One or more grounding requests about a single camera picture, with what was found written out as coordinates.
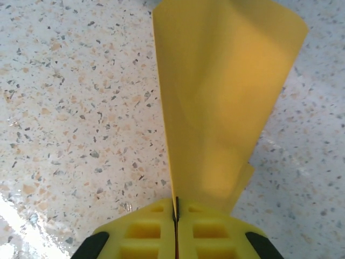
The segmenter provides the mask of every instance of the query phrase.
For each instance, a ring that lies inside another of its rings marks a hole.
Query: speckled floor
[[[345,258],[345,7],[280,0],[310,33],[233,216],[289,258]],[[151,11],[158,1],[0,1],[0,254],[68,258],[170,196]]]

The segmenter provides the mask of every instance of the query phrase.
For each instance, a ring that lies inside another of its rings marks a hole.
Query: yellow plastic sheet
[[[229,213],[307,27],[270,0],[163,0],[153,20],[173,196]]]

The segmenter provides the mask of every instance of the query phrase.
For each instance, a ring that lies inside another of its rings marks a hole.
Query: yellow flap
[[[228,213],[307,27],[271,0],[163,0],[153,20],[173,197]]]

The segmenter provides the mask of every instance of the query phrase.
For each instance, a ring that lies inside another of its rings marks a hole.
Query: terrazzo floor
[[[285,259],[345,258],[345,7],[280,0],[310,33],[232,215]],[[1,258],[69,258],[170,196],[151,11],[158,1],[0,0]]]

